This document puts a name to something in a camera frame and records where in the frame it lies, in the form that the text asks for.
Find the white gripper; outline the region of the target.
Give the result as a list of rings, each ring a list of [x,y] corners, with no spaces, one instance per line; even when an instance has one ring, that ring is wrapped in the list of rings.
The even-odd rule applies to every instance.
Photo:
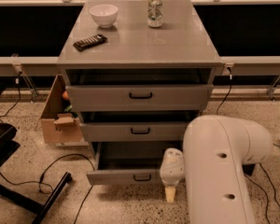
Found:
[[[167,148],[164,152],[160,177],[165,186],[165,196],[168,203],[175,201],[175,187],[185,178],[184,154],[176,148]]]

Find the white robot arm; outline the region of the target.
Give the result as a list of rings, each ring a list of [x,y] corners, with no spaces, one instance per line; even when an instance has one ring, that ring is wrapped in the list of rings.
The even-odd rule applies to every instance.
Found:
[[[186,181],[190,224],[256,224],[243,167],[268,158],[273,139],[247,119],[204,115],[187,127],[183,149],[168,148],[160,169],[166,200]]]

